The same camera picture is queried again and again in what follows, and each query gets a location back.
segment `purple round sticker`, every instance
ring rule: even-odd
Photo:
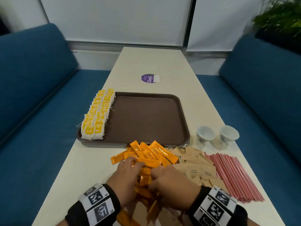
[[[141,76],[141,80],[146,83],[154,83],[153,76],[153,74],[145,74]]]

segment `black and white marker tag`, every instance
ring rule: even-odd
[[[111,198],[87,212],[90,226],[95,226],[100,221],[115,211]]]
[[[99,190],[94,191],[92,194],[85,197],[80,202],[84,206],[85,211],[87,211],[92,206],[94,206],[95,204],[97,204],[98,202],[100,202],[101,200],[105,199],[108,196],[109,196],[109,193],[106,190],[106,188],[101,187]]]
[[[96,190],[99,190],[101,187],[102,187],[102,184],[100,184],[100,183],[95,184],[90,189],[88,189],[84,194],[82,194],[81,196],[79,196],[78,200],[82,201],[85,197],[89,196],[90,194],[92,194]]]
[[[237,200],[229,196],[226,192],[217,186],[214,186],[209,192],[209,196],[215,198],[219,203],[225,206],[230,212],[234,213]]]
[[[208,214],[201,207],[198,208],[193,216],[203,226],[218,226],[218,224],[216,224],[216,222],[210,216],[208,216]]]
[[[226,226],[231,219],[231,216],[208,195],[200,207],[220,226]]]

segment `person's left hand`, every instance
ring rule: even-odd
[[[125,161],[121,161],[117,167],[117,171],[115,171],[106,182],[106,184],[114,190],[121,207],[134,201],[136,197],[134,186],[137,181],[137,176],[145,163],[137,162],[134,167],[131,168],[132,162],[135,161],[136,158],[134,157],[129,157]]]

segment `sofa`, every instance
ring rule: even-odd
[[[0,36],[0,225],[31,225],[109,71],[78,70],[54,24]]]
[[[301,213],[301,56],[246,35],[219,76],[197,75],[287,226]]]

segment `black wristband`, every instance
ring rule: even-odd
[[[194,217],[194,214],[199,209],[207,195],[209,195],[210,191],[210,187],[202,186],[201,191],[187,211],[187,215],[190,217],[193,225],[200,225],[200,222]],[[236,205],[233,214],[230,211],[227,212],[231,214],[231,219],[229,220],[227,226],[247,226],[248,213],[242,206]]]
[[[101,202],[95,204],[92,208],[88,209],[87,211],[85,211],[80,201],[77,201],[74,205],[71,206],[71,208],[68,210],[68,214],[65,217],[69,226],[90,226],[87,217],[87,212],[94,211],[94,209],[97,209],[98,206],[103,205],[103,203],[109,199],[111,199],[112,201],[114,212],[107,212],[105,218],[98,221],[96,225],[98,225],[100,222],[102,225],[112,225],[116,221],[116,216],[121,210],[119,199],[110,186],[108,186],[107,184],[103,184],[103,187],[107,190],[109,196],[104,198]]]

